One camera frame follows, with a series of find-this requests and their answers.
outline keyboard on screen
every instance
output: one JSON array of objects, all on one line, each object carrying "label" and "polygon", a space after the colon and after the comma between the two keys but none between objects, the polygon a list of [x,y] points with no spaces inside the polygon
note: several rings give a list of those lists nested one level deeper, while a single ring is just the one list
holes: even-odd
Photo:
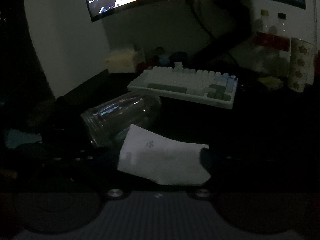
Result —
[{"label": "keyboard on screen", "polygon": [[150,90],[162,97],[231,109],[238,79],[228,73],[182,67],[153,67],[128,85],[128,90]]}]

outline white paper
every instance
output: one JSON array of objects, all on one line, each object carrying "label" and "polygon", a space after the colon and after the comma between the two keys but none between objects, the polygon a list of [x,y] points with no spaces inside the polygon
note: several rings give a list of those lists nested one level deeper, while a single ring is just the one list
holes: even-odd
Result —
[{"label": "white paper", "polygon": [[210,174],[200,164],[200,150],[208,147],[171,140],[132,124],[118,170],[161,185],[202,185]]}]

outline white keyboard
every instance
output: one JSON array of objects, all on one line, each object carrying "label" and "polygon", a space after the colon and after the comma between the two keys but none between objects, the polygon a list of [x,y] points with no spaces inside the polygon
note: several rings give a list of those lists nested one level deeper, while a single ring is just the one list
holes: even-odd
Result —
[{"label": "white keyboard", "polygon": [[128,85],[128,90],[145,89],[159,96],[231,109],[236,93],[236,76],[182,67],[153,67]]}]

